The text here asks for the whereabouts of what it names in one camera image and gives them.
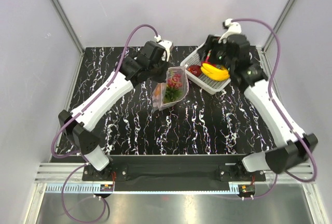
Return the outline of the orange toy pineapple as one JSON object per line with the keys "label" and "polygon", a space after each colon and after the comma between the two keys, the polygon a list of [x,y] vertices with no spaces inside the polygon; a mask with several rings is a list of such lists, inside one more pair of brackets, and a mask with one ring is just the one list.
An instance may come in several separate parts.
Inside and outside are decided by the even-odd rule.
{"label": "orange toy pineapple", "polygon": [[154,99],[160,100],[162,104],[173,103],[177,101],[181,95],[181,89],[169,88],[164,83],[159,83],[153,92]]}

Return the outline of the yellow banana bunch toy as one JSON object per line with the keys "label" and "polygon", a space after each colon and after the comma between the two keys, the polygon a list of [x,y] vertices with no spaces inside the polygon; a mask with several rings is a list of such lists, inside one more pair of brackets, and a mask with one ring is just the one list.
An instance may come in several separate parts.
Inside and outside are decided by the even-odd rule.
{"label": "yellow banana bunch toy", "polygon": [[203,63],[201,71],[214,81],[224,81],[230,78],[228,70],[223,66],[219,68],[209,63]]}

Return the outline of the right connector board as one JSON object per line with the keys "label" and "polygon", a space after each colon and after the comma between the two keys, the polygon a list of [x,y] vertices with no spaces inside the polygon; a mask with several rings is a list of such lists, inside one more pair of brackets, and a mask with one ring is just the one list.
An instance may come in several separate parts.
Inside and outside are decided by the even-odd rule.
{"label": "right connector board", "polygon": [[249,192],[255,192],[255,185],[249,184],[249,185],[241,185],[240,186],[240,192],[241,193],[249,193]]}

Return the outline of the white plastic mesh basket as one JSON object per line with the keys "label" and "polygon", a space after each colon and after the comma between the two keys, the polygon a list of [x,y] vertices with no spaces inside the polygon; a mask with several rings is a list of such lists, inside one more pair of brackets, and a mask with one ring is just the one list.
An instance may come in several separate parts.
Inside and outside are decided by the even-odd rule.
{"label": "white plastic mesh basket", "polygon": [[205,90],[207,93],[214,95],[215,93],[222,91],[230,83],[230,79],[224,81],[215,81],[206,76],[204,73],[197,77],[187,70],[191,65],[201,65],[200,57],[197,53],[197,50],[201,46],[203,46],[203,44],[198,46],[191,54],[185,57],[181,61],[180,66],[185,67],[188,79]]}

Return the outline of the black marble pattern mat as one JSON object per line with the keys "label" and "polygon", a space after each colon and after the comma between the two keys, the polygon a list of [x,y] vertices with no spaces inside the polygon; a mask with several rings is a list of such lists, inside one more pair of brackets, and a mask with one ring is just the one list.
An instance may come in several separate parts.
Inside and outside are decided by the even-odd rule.
{"label": "black marble pattern mat", "polygon": [[[69,109],[83,103],[118,65],[123,47],[89,47]],[[185,99],[153,110],[150,80],[120,98],[93,130],[107,155],[247,154],[276,148],[254,105],[233,84],[210,95],[189,80]]]}

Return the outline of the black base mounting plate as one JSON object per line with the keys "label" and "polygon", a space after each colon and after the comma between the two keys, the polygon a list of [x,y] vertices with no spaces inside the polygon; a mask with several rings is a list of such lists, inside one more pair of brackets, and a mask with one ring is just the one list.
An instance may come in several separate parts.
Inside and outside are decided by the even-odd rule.
{"label": "black base mounting plate", "polygon": [[86,165],[84,181],[129,181],[148,177],[207,177],[219,181],[265,182],[264,169],[245,172],[240,169],[244,155],[114,155],[110,164],[98,172]]}

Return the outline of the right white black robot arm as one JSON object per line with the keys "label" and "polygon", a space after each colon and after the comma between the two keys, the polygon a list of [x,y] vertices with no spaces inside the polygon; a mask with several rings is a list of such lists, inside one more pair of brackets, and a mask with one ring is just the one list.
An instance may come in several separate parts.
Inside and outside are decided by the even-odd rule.
{"label": "right white black robot arm", "polygon": [[256,171],[281,174],[308,161],[318,143],[314,134],[306,134],[296,124],[269,88],[268,76],[251,60],[250,47],[245,35],[231,34],[224,39],[209,35],[198,49],[203,62],[213,69],[221,66],[229,74],[231,83],[254,105],[272,134],[274,149],[247,155],[236,167],[236,176],[243,181]]}

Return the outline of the left aluminium frame post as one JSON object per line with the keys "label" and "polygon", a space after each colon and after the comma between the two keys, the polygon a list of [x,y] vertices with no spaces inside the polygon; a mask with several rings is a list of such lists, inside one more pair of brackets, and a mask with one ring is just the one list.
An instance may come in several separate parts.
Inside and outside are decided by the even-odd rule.
{"label": "left aluminium frame post", "polygon": [[57,12],[62,24],[64,25],[67,33],[69,34],[73,44],[75,45],[76,49],[78,50],[78,52],[80,54],[84,53],[85,48],[83,47],[83,45],[81,44],[77,34],[75,33],[73,26],[71,25],[69,18],[67,17],[61,3],[60,0],[50,0],[55,11]]}

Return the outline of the aluminium frame post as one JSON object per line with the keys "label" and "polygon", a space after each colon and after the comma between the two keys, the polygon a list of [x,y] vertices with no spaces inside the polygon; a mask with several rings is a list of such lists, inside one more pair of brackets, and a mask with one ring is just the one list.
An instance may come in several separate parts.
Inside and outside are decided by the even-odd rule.
{"label": "aluminium frame post", "polygon": [[57,12],[62,24],[64,25],[67,33],[69,34],[73,44],[75,45],[76,49],[78,50],[78,52],[80,54],[84,53],[85,48],[83,47],[83,45],[81,44],[77,34],[75,33],[73,26],[71,25],[69,18],[67,17],[61,3],[60,0],[50,0],[55,11]]}
{"label": "aluminium frame post", "polygon": [[287,19],[287,16],[291,12],[292,8],[294,7],[297,0],[287,0],[286,4],[284,5],[279,17],[277,18],[276,23],[273,26],[273,31],[277,34],[278,31],[281,29],[283,23]]}

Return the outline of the clear pink-dotted zip bag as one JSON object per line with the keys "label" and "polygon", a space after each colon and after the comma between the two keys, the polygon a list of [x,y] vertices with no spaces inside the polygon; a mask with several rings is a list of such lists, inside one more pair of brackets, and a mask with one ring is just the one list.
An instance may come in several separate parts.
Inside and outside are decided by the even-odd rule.
{"label": "clear pink-dotted zip bag", "polygon": [[152,94],[153,112],[173,107],[189,91],[189,81],[184,66],[170,67],[166,81],[158,83]]}

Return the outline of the connector board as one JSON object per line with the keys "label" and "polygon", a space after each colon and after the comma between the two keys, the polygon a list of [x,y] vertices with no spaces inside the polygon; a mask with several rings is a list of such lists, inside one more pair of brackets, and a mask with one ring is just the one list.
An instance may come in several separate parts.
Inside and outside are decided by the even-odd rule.
{"label": "connector board", "polygon": [[241,193],[249,193],[249,192],[255,192],[255,185],[249,184],[249,185],[241,185],[240,186],[240,192]]}
{"label": "connector board", "polygon": [[114,191],[115,183],[108,183],[108,184],[101,184],[100,191],[101,192],[113,192]]}

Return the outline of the dark red plum toy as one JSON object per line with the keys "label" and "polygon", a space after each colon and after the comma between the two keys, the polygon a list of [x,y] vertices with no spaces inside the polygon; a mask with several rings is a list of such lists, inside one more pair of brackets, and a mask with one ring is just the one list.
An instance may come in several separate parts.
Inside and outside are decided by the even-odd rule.
{"label": "dark red plum toy", "polygon": [[196,77],[199,77],[202,74],[201,66],[199,65],[188,66],[187,70]]}

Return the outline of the purple grape bunch toy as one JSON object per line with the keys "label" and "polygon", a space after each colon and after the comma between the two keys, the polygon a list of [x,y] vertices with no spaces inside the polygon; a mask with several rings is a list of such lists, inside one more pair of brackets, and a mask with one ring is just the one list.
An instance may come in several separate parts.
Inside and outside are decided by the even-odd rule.
{"label": "purple grape bunch toy", "polygon": [[167,85],[169,88],[179,89],[183,86],[182,76],[178,73],[171,72],[167,79]]}

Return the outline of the right aluminium frame post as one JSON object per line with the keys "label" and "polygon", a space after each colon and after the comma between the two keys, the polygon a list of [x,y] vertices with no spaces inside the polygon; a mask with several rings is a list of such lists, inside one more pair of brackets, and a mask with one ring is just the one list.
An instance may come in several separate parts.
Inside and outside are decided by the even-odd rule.
{"label": "right aluminium frame post", "polygon": [[297,0],[287,0],[286,4],[284,5],[279,17],[277,18],[276,23],[273,26],[273,31],[277,34],[278,31],[281,29],[283,23],[287,19],[287,16],[291,12],[292,8],[294,7]]}

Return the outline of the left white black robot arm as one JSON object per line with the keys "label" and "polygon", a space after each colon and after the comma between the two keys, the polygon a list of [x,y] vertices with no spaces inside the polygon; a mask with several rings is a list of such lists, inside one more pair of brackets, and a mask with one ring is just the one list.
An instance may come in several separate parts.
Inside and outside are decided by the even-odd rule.
{"label": "left white black robot arm", "polygon": [[148,41],[135,55],[123,58],[119,68],[82,104],[72,111],[59,113],[63,136],[94,168],[94,175],[107,180],[112,175],[111,160],[102,151],[100,139],[92,133],[106,112],[137,85],[153,80],[164,82],[173,43]]}

